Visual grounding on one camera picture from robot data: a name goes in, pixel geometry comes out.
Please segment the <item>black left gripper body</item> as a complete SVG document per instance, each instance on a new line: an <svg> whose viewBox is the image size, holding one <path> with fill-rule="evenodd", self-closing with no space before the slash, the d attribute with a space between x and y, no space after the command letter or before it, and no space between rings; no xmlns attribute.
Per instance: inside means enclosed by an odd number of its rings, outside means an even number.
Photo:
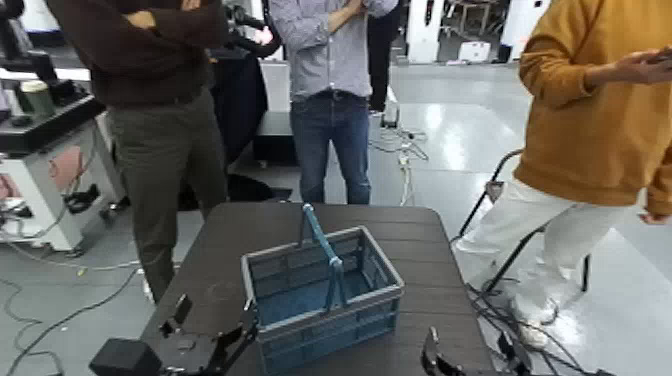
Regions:
<svg viewBox="0 0 672 376"><path fill-rule="evenodd" d="M218 338L202 334L174 333L153 346L164 368L200 374L216 369Z"/></svg>

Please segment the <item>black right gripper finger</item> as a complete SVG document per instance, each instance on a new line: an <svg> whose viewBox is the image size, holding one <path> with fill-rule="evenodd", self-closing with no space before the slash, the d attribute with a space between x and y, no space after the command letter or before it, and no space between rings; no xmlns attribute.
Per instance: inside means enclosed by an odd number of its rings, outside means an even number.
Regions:
<svg viewBox="0 0 672 376"><path fill-rule="evenodd" d="M507 369L517 376L531 376L531 360L526 350L511 340L506 332L501 332L497 339L500 353L507 362Z"/></svg>
<svg viewBox="0 0 672 376"><path fill-rule="evenodd" d="M421 365L429 376L452 376L453 367L443 358L438 344L438 332L430 326L421 351Z"/></svg>

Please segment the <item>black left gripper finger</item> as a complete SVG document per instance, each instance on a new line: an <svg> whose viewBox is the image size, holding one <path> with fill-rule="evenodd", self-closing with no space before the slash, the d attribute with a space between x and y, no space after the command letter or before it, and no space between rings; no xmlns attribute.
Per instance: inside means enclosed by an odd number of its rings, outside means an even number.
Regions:
<svg viewBox="0 0 672 376"><path fill-rule="evenodd" d="M243 307L236 328L215 339L215 349L207 368L208 375L226 375L235 362L256 340L258 334L258 307L248 299Z"/></svg>
<svg viewBox="0 0 672 376"><path fill-rule="evenodd" d="M159 331L164 338L182 331L183 324L192 308L192 300L187 294L183 294L178 299L174 311L164 323L159 327Z"/></svg>

